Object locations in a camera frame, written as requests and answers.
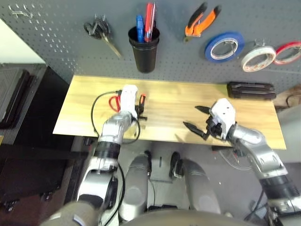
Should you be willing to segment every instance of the black case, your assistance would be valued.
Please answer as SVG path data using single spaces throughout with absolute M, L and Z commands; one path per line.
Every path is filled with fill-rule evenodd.
M 12 126 L 18 118 L 24 99 L 27 96 L 26 90 L 28 89 L 29 81 L 31 81 L 31 76 L 28 71 L 20 70 L 14 80 L 10 84 L 12 87 L 2 91 L 5 96 L 3 96 L 4 99 L 0 111 L 0 129 Z M 13 93 L 9 93 L 9 89 L 14 89 Z
M 228 96 L 241 99 L 272 100 L 276 98 L 275 88 L 269 83 L 231 81 L 227 84 Z

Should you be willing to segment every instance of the pliers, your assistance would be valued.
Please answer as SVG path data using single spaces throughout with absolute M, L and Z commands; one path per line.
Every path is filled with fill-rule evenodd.
M 196 109 L 201 111 L 202 113 L 210 115 L 210 107 L 206 106 L 195 106 Z M 183 122 L 183 124 L 193 133 L 199 135 L 202 137 L 204 140 L 207 140 L 208 137 L 211 135 L 214 138 L 217 138 L 217 136 L 220 136 L 222 133 L 221 129 L 221 124 L 220 123 L 215 123 L 215 120 L 212 118 L 212 116 L 209 116 L 209 118 L 206 120 L 207 126 L 207 132 L 205 133 L 204 131 L 198 129 L 195 125 L 189 123 L 189 122 Z
M 190 41 L 193 37 L 200 37 L 202 32 L 207 29 L 217 18 L 222 10 L 220 5 L 216 6 L 206 19 L 200 22 L 204 12 L 207 9 L 207 2 L 204 2 L 190 17 L 190 20 L 185 28 L 184 42 Z
M 144 103 L 145 103 L 146 95 L 141 94 L 139 99 L 139 105 L 135 105 L 135 110 L 138 115 L 138 119 L 147 121 L 147 117 L 140 116 L 144 112 Z

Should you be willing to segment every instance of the wooden tabletop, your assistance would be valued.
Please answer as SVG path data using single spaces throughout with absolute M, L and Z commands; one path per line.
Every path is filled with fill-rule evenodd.
M 171 141 L 208 145 L 229 145 L 210 137 L 204 141 L 190 132 L 183 121 L 191 122 L 206 131 L 208 115 L 194 108 L 196 105 L 212 106 L 219 98 L 227 97 L 226 85 L 115 79 L 95 76 L 73 76 L 53 133 L 96 137 L 90 120 L 91 106 L 95 98 L 108 91 L 122 89 L 126 84 L 138 87 L 137 101 L 146 94 L 141 121 L 140 139 Z M 112 95 L 100 98 L 94 108 L 94 122 L 99 133 L 103 123 L 115 112 L 108 100 Z M 271 148 L 286 149 L 274 105 L 271 101 L 230 99 L 236 109 L 236 121 L 245 127 L 261 131 Z M 125 138 L 133 138 L 131 128 Z

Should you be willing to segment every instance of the blue tape roll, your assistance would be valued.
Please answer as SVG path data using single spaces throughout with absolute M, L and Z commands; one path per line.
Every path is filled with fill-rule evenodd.
M 237 46 L 235 46 L 236 48 L 235 53 L 233 54 L 232 52 L 229 52 L 229 54 L 220 55 L 220 56 L 216 56 L 212 54 L 212 49 L 215 48 L 217 44 L 224 41 L 232 41 L 237 44 Z M 205 48 L 205 57 L 207 60 L 214 63 L 226 62 L 237 57 L 243 50 L 244 46 L 245 46 L 244 38 L 239 32 L 225 32 L 213 37 L 209 41 L 209 43 L 206 45 Z

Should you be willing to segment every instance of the wall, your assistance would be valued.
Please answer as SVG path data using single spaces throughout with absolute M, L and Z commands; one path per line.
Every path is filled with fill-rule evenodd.
M 45 63 L 2 20 L 0 31 L 0 63 Z
M 206 17 L 216 5 L 222 11 L 201 38 L 184 43 L 184 30 L 199 0 L 156 1 L 157 28 L 160 42 L 156 68 L 152 73 L 138 72 L 128 30 L 135 25 L 137 14 L 145 14 L 149 0 L 11 0 L 0 2 L 0 18 L 9 25 L 63 79 L 70 82 L 73 74 L 166 81 L 226 83 L 229 81 L 268 82 L 277 93 L 301 83 L 301 60 L 289 65 L 271 64 L 258 72 L 246 73 L 242 57 L 254 48 L 255 39 L 265 39 L 274 48 L 293 40 L 301 40 L 300 0 L 211 0 Z M 32 18 L 17 20 L 9 12 L 32 13 Z M 84 30 L 95 15 L 105 15 L 111 27 L 112 42 L 121 52 L 118 57 L 101 40 Z M 205 59 L 208 41 L 225 31 L 239 31 L 245 40 L 244 51 L 225 63 Z

